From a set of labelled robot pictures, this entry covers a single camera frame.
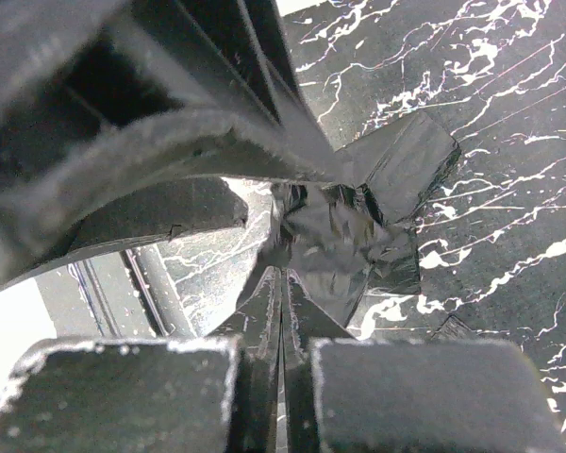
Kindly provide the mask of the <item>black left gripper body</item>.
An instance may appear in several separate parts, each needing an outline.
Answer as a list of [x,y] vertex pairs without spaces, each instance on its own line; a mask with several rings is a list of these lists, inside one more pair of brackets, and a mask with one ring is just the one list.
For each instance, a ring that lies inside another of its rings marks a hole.
[[[158,50],[193,34],[180,1],[0,1],[0,132],[56,91],[126,15]],[[58,165],[42,145],[0,144],[0,196]]]

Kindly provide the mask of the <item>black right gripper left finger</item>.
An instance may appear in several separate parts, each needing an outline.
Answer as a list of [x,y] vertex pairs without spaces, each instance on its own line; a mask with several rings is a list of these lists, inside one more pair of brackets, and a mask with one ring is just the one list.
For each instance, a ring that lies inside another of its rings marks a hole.
[[193,340],[34,344],[0,400],[0,452],[273,452],[281,273]]

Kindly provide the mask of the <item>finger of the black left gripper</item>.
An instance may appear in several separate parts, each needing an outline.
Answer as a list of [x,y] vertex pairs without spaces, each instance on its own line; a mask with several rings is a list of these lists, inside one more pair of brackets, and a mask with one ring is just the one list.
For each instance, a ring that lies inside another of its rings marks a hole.
[[107,203],[157,183],[198,176],[337,182],[327,139],[220,109],[150,116],[99,135],[39,178],[0,191],[0,290],[55,250]]
[[197,175],[332,179],[272,1],[135,1],[122,52],[160,109],[181,109]]

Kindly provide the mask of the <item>black trash bag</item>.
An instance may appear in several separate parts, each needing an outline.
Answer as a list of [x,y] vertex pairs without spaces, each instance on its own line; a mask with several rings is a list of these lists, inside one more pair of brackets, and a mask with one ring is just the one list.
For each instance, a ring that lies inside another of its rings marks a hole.
[[416,111],[339,149],[342,184],[276,183],[271,228],[238,302],[267,267],[291,269],[308,296],[347,326],[370,290],[421,290],[416,220],[461,148]]

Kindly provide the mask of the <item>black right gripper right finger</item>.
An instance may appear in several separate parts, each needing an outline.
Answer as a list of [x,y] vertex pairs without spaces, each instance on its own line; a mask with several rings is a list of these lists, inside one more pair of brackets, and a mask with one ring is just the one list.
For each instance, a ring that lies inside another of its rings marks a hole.
[[562,452],[533,363],[496,340],[359,341],[282,277],[292,452]]

